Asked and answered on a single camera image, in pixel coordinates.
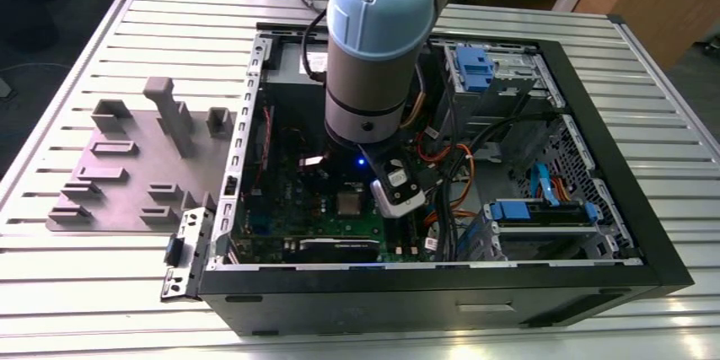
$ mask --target blue latch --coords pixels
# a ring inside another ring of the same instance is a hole
[[[502,201],[501,205],[507,219],[530,219],[529,204],[525,201]]]
[[[598,222],[598,218],[601,218],[601,214],[598,213],[598,207],[590,201],[586,203],[586,212],[587,216],[590,217],[590,223],[595,224]]]
[[[495,63],[487,57],[486,50],[461,46],[457,49],[458,66],[465,80],[465,90],[485,92],[494,82]]]
[[[499,220],[499,219],[503,219],[503,209],[501,207],[501,204],[499,203],[493,203],[491,204],[491,218],[490,219],[494,219],[494,220]]]
[[[533,171],[530,172],[530,194],[534,197],[538,193],[538,187],[542,187],[545,199],[551,203],[551,205],[559,206],[561,201],[555,197],[555,194],[553,194],[551,171],[541,162],[537,162],[537,164],[533,165]]]

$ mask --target black cable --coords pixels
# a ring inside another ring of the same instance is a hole
[[[531,113],[521,116],[509,117],[505,120],[498,121],[494,123],[483,132],[473,139],[470,149],[473,153],[477,153],[478,150],[486,145],[486,142],[489,142],[493,137],[498,134],[499,131],[502,131],[507,126],[511,126],[517,124],[518,122],[523,121],[553,121],[557,118],[559,118],[559,113],[555,111],[545,112],[545,113]],[[461,157],[454,161],[453,167],[450,168],[450,172],[447,173],[447,177],[450,179],[454,179],[458,171],[463,167],[465,162],[465,156]],[[451,209],[451,182],[446,181],[442,185],[442,190],[438,193],[439,197],[437,199],[437,210],[438,210],[438,223],[439,228],[443,228],[441,225],[441,212],[450,212],[450,231],[455,233],[455,239],[458,241],[458,225],[455,224],[455,218],[453,217],[453,209]],[[454,251],[450,253],[450,257],[453,260],[458,258],[458,242],[454,248]]]
[[[421,93],[429,93],[429,82],[426,81],[426,75],[423,74],[423,68],[421,63],[415,63],[415,74],[418,75],[418,84],[421,85]]]
[[[446,92],[446,97],[449,98],[449,110],[450,110],[450,145],[454,147],[450,153],[455,152],[455,145],[458,145],[458,120],[457,120],[457,109],[455,109],[455,89],[453,88],[451,78],[446,72],[446,66],[443,65],[443,60],[441,56],[434,52],[433,42],[429,38],[427,41],[430,53],[435,56],[438,67],[441,68],[441,78],[443,79],[443,87]]]
[[[323,10],[318,17],[315,18],[314,22],[307,26],[306,33],[303,34],[303,67],[306,68],[307,76],[315,81],[321,83],[326,83],[326,76],[327,73],[325,72],[314,72],[314,69],[311,68],[311,62],[307,60],[307,37],[310,37],[311,32],[315,30],[315,27],[318,26],[318,23],[326,18],[326,14],[329,14],[329,10]]]

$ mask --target label sticker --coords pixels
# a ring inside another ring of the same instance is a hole
[[[426,238],[426,249],[433,250],[434,252],[438,250],[438,239]]]
[[[311,63],[314,72],[326,72],[329,70],[329,54],[327,52],[309,52],[307,61]],[[301,58],[301,74],[307,75],[306,67],[303,66],[303,58]]]
[[[429,134],[429,137],[431,137],[433,139],[438,139],[438,137],[441,136],[441,132],[438,132],[431,127],[426,128],[426,133]]]

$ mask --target cable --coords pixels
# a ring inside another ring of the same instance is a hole
[[[315,18],[314,22],[307,26],[306,33],[303,34],[303,67],[306,68],[307,76],[315,81],[321,83],[326,83],[326,76],[327,73],[322,72],[314,72],[314,69],[311,68],[311,62],[307,59],[307,37],[311,35],[311,31],[315,30],[315,27],[318,26],[318,23],[326,18],[326,14],[329,14],[329,10],[323,10],[318,17]]]
[[[458,121],[455,114],[455,89],[451,86],[451,81],[449,78],[449,73],[446,72],[446,66],[443,65],[443,60],[433,51],[433,41],[429,38],[427,41],[430,53],[435,55],[438,67],[441,67],[441,77],[443,78],[443,86],[446,90],[446,96],[449,97],[449,110],[450,110],[450,145],[458,145]]]
[[[61,63],[46,63],[46,62],[31,62],[31,63],[21,63],[19,65],[14,65],[11,67],[5,67],[0,69],[0,73],[13,71],[14,69],[19,69],[22,67],[63,67],[66,69],[73,69],[73,67],[67,65],[62,65]]]
[[[423,135],[426,135],[425,131],[418,132],[418,138],[415,139],[418,155],[421,156],[421,159],[423,159],[426,162],[441,162],[446,158],[446,156],[449,156],[449,153],[451,153],[451,146],[447,146],[437,156],[426,155],[422,148]]]
[[[410,113],[410,117],[403,122],[403,124],[401,124],[402,129],[407,129],[414,125],[415,120],[418,120],[418,116],[421,115],[421,111],[423,109],[423,103],[426,102],[426,97],[429,96],[426,76],[423,75],[421,63],[415,63],[415,74],[418,75],[418,82],[421,83],[421,93],[418,94],[418,99],[415,99],[414,110]]]
[[[315,6],[314,0],[301,0],[307,8],[310,8],[313,11],[315,11],[318,14],[323,13],[323,11]]]
[[[469,149],[471,151],[471,156],[474,155],[475,152],[478,152],[478,150],[483,147],[486,142],[495,136],[495,134],[501,130],[503,130],[507,126],[511,126],[513,124],[515,124],[518,122],[522,122],[522,121],[550,121],[550,120],[555,120],[558,117],[559,117],[559,113],[557,113],[557,112],[545,112],[545,113],[534,113],[534,114],[527,114],[527,115],[522,115],[522,116],[509,117],[507,119],[498,121],[489,128],[486,128],[486,130],[483,130],[483,132],[473,139],[471,146],[469,147]],[[450,178],[450,179],[455,178],[455,176],[458,174],[458,171],[463,167],[463,161],[465,161],[463,159],[457,159],[455,160],[455,163],[453,164],[450,172],[446,175],[447,178]],[[439,229],[442,231],[443,231],[445,228],[446,229],[450,228],[450,231],[454,232],[453,229],[458,229],[458,226],[455,224],[455,220],[453,219],[449,222],[449,220],[447,220],[449,216],[446,215],[449,212],[451,212],[450,193],[451,193],[451,182],[446,181],[441,186],[441,189],[439,189],[438,194],[437,194],[437,200],[435,200],[437,210],[438,210],[438,213],[439,213],[438,227],[439,227]],[[442,244],[443,244],[443,247],[445,247],[445,241],[439,240],[438,241],[438,246],[441,247]],[[454,250],[451,250],[450,252],[451,252],[450,257],[453,259],[454,257],[458,256],[458,252],[454,251]]]

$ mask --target motherboard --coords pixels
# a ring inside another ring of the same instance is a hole
[[[334,148],[330,139],[309,142],[301,129],[281,127],[274,117],[269,112],[257,118],[258,143],[247,155],[231,260],[425,261],[423,214],[383,218],[363,155]]]

